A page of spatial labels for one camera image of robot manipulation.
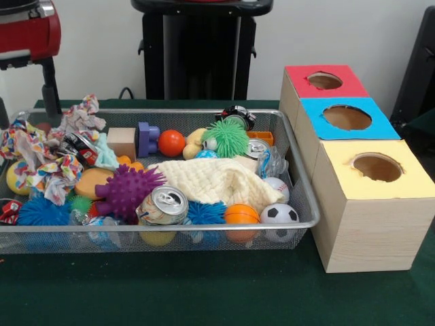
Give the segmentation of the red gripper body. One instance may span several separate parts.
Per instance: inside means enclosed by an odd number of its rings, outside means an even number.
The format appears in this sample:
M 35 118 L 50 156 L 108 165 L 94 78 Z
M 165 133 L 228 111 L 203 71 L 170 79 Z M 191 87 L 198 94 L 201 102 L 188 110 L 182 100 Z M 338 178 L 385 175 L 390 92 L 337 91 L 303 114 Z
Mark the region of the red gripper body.
M 1 70 L 51 65 L 60 50 L 56 10 L 27 10 L 1 16 Z

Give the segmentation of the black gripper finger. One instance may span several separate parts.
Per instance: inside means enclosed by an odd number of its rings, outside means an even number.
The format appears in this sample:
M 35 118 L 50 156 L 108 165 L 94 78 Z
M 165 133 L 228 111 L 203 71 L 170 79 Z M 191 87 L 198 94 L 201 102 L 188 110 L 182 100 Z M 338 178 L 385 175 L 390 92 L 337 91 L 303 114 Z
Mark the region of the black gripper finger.
M 43 72 L 43 86 L 41 89 L 46 114 L 54 119 L 62 115 L 60 99 L 55 76 L 54 60 L 52 57 L 39 61 Z
M 2 98 L 0 98 L 0 129 L 6 130 L 10 126 L 10 119 L 5 108 L 5 104 Z

